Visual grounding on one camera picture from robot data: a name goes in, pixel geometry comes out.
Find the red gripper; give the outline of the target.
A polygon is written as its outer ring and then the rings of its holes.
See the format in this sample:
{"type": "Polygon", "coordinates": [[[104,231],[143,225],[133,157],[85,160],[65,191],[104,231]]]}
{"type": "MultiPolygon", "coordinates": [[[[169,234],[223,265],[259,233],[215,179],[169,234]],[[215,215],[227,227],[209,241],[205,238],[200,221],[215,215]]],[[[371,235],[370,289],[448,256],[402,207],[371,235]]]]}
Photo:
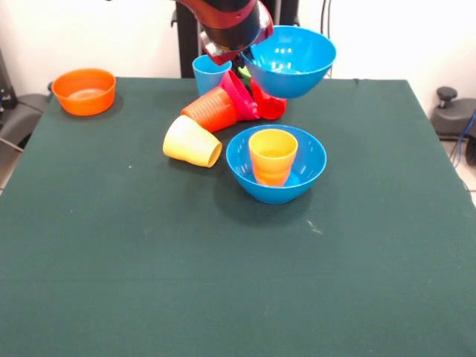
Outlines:
{"type": "Polygon", "coordinates": [[[240,54],[274,32],[266,6],[260,1],[201,1],[199,22],[206,54],[218,65],[233,60],[237,76],[248,80],[249,71],[240,54]]]}

